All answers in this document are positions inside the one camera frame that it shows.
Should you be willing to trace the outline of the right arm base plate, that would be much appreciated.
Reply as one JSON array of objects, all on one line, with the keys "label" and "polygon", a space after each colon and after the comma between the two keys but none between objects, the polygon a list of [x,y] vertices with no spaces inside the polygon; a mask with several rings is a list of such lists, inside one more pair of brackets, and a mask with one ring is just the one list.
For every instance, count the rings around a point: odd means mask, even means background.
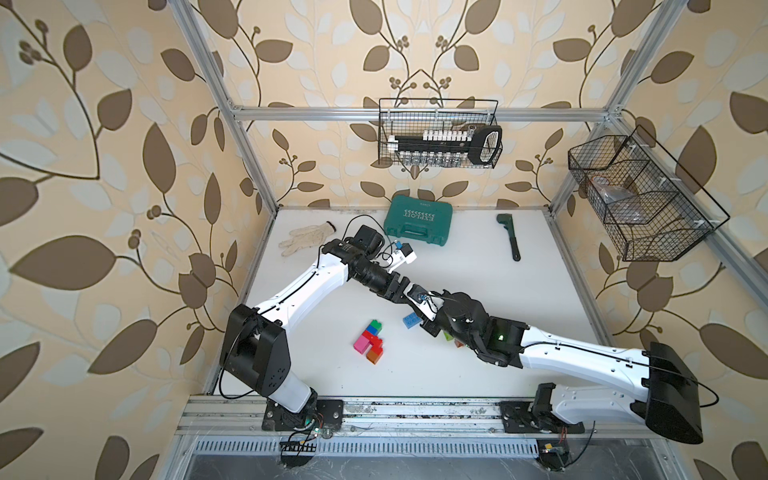
[{"label": "right arm base plate", "polygon": [[499,403],[499,411],[504,432],[507,434],[585,432],[582,423],[566,423],[547,408],[540,408],[532,401],[502,401]]}]

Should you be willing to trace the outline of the red long lego brick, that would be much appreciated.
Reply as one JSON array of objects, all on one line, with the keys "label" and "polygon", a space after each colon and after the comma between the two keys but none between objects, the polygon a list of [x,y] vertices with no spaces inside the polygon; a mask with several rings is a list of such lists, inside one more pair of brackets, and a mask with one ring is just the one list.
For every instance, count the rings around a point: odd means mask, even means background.
[{"label": "red long lego brick", "polygon": [[367,347],[370,347],[371,349],[373,349],[378,353],[381,353],[383,351],[382,340],[377,335],[366,330],[362,333],[362,337],[365,339]]}]

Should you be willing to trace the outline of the pink lego brick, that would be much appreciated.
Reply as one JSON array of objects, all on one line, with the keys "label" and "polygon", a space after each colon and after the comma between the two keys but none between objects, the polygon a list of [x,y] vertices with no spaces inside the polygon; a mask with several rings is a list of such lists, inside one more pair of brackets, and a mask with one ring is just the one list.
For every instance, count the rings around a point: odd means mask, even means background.
[{"label": "pink lego brick", "polygon": [[365,355],[370,346],[371,346],[371,341],[365,335],[360,335],[353,344],[354,350],[360,353],[361,355]]}]

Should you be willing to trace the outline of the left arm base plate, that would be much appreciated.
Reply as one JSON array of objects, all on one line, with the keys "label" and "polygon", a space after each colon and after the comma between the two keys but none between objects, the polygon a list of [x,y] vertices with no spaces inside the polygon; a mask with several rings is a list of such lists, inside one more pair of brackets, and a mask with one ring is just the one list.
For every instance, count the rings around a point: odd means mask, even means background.
[{"label": "left arm base plate", "polygon": [[344,417],[344,402],[341,399],[315,399],[299,413],[293,413],[268,400],[261,424],[266,432],[307,432],[335,433],[341,429]]}]

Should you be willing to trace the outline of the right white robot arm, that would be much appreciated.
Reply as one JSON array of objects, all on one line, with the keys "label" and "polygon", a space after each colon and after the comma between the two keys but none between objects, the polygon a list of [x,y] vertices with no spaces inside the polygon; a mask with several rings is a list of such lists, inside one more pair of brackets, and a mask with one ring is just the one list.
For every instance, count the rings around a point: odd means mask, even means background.
[{"label": "right white robot arm", "polygon": [[587,381],[584,388],[541,385],[530,408],[557,427],[581,422],[642,423],[678,443],[698,445],[700,382],[675,350],[614,348],[561,337],[487,313],[463,292],[413,291],[407,302],[432,336],[445,332],[497,367],[541,369]]}]

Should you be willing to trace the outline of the blue long lego brick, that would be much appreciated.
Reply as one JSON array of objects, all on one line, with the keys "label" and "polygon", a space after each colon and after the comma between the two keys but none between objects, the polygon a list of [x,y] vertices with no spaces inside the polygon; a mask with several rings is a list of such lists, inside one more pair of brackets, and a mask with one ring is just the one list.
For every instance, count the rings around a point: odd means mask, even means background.
[{"label": "blue long lego brick", "polygon": [[407,329],[414,328],[420,325],[421,322],[422,319],[416,313],[411,313],[403,318],[403,323]]}]

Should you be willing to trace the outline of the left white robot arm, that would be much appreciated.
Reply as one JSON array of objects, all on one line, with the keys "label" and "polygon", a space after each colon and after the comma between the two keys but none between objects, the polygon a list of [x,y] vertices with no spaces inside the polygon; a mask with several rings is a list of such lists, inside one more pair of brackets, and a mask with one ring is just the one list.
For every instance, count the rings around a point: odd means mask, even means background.
[{"label": "left white robot arm", "polygon": [[396,243],[383,265],[383,237],[361,226],[352,237],[319,247],[313,264],[292,283],[256,306],[237,305],[229,314],[219,364],[249,390],[291,414],[310,416],[317,394],[292,372],[288,333],[326,296],[355,280],[393,303],[405,303],[409,281],[395,269],[416,259],[408,243]]}]

